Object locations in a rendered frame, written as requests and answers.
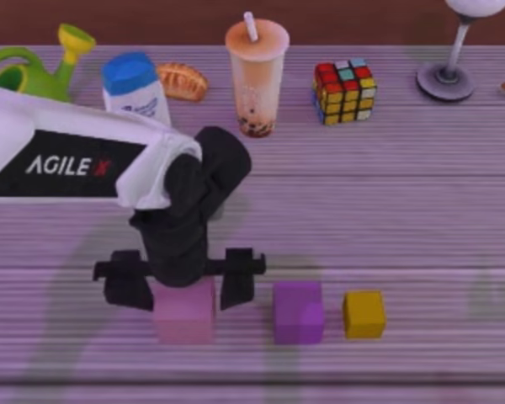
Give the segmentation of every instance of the white straw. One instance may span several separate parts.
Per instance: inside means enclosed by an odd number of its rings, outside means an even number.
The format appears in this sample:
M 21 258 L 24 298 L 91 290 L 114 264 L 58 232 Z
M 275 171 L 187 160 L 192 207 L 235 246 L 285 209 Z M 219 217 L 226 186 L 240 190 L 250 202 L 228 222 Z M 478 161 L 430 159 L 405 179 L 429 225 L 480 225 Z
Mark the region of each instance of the white straw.
M 243 14 L 243 19 L 245 20 L 245 25 L 247 26 L 247 32 L 249 33 L 249 38 L 252 42 L 258 40 L 258 32 L 256 31 L 256 24 L 254 23 L 253 13 L 247 11 Z

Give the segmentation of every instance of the wine glass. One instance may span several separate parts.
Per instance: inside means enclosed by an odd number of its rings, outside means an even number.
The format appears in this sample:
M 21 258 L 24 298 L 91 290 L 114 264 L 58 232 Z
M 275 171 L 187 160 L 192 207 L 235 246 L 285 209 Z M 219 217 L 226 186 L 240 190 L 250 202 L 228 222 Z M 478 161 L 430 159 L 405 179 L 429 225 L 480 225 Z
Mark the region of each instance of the wine glass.
M 470 97 L 475 84 L 470 73 L 458 66 L 460 50 L 470 26 L 505 8 L 505 0 L 445 0 L 460 20 L 456 39 L 447 64 L 426 63 L 417 72 L 417 85 L 430 97 L 440 101 L 461 101 Z

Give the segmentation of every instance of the watering can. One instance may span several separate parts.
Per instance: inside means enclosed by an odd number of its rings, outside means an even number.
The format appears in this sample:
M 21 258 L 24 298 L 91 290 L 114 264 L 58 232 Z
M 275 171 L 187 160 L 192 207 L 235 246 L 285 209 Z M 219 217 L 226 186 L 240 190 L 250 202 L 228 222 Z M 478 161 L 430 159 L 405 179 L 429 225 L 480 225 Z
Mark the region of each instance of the watering can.
M 81 29 L 61 24 L 58 40 L 64 48 L 64 56 L 54 73 L 49 73 L 41 59 L 31 50 L 13 46 L 0 50 L 0 62 L 10 57 L 20 57 L 25 63 L 9 65 L 0 70 L 0 88 L 37 97 L 71 102 L 69 84 L 81 55 L 95 46 L 95 39 Z

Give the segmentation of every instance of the watering can handle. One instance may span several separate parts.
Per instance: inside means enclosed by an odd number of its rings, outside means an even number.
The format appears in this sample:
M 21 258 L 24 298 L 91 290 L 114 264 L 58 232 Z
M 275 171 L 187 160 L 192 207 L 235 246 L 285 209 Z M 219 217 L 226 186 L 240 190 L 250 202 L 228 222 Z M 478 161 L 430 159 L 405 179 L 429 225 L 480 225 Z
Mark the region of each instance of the watering can handle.
M 38 69 L 45 69 L 43 63 L 41 62 L 41 59 L 34 52 L 22 46 L 12 46 L 0 50 L 0 62 L 5 61 L 10 57 L 22 57 L 29 64 L 37 67 Z

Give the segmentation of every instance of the brown wall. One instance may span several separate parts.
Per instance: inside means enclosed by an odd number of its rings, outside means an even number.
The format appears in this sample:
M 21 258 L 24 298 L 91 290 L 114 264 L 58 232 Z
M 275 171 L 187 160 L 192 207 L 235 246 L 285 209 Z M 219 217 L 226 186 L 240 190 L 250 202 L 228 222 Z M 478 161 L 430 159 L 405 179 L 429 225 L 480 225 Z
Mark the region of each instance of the brown wall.
M 61 22 L 99 44 L 221 44 L 249 8 L 284 25 L 294 44 L 449 44 L 456 27 L 444 0 L 0 0 L 0 45 L 54 44 Z M 505 11 L 467 43 L 505 45 Z

